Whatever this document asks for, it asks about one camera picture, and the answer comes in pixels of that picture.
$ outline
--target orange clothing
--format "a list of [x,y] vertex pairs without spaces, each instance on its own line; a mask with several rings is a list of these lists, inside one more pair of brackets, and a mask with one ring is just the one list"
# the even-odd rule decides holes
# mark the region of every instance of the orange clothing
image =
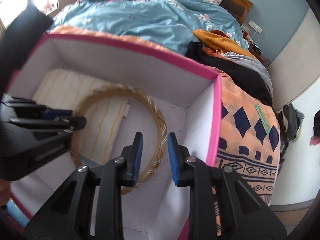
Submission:
[[[276,115],[270,106],[260,103],[236,86],[228,74],[218,68],[214,69],[220,73],[222,84],[220,141],[214,166],[216,168],[225,165],[233,166],[269,205],[280,160],[280,127]],[[263,134],[264,128],[257,125],[261,118],[256,105],[259,106],[271,128],[268,134]],[[240,112],[241,114],[235,117],[235,113]],[[248,126],[245,128],[246,132],[241,135],[240,131],[241,127],[245,127],[244,123]],[[216,212],[216,221],[220,226],[219,211]]]
[[223,32],[213,30],[210,33],[206,30],[195,30],[192,32],[207,47],[216,51],[221,49],[224,53],[232,51],[234,53],[255,58],[249,51],[242,49],[238,43],[229,39]]
[[208,56],[211,56],[211,57],[219,57],[219,58],[223,58],[225,60],[230,60],[232,61],[231,59],[227,58],[227,57],[224,57],[224,56],[221,56],[220,54],[216,53],[213,49],[210,49],[208,47],[203,47],[202,50],[208,55]]

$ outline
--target cable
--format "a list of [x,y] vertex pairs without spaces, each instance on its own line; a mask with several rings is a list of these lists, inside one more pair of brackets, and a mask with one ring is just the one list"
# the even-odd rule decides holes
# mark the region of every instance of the cable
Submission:
[[253,34],[253,36],[251,36],[252,38],[257,34],[257,31]]

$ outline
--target blue wall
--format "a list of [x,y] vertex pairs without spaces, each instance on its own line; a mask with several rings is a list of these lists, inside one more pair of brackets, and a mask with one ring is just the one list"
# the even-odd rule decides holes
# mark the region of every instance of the blue wall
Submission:
[[308,4],[305,0],[249,0],[253,3],[244,24],[252,20],[262,33],[252,38],[263,52],[273,61],[287,45],[302,22]]

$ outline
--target bed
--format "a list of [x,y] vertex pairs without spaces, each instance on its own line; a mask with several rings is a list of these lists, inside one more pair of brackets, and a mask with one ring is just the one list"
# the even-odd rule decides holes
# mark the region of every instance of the bed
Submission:
[[185,55],[196,29],[221,30],[248,49],[240,25],[252,3],[223,0],[221,6],[204,0],[86,0],[66,6],[52,28],[72,25],[119,36],[131,35]]

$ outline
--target screw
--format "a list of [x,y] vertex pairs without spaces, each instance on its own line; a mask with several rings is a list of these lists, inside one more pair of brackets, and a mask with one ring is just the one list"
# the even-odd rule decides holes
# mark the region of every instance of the screw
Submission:
[[123,157],[116,157],[115,158],[115,163],[123,163],[124,162],[124,158]]
[[223,167],[223,170],[226,172],[226,173],[231,173],[233,171],[233,168],[231,166],[224,166]]
[[194,156],[188,156],[186,160],[188,163],[194,163],[197,160],[197,158]]
[[86,165],[81,165],[78,167],[79,172],[85,172],[87,169],[88,169],[88,166],[86,166]]

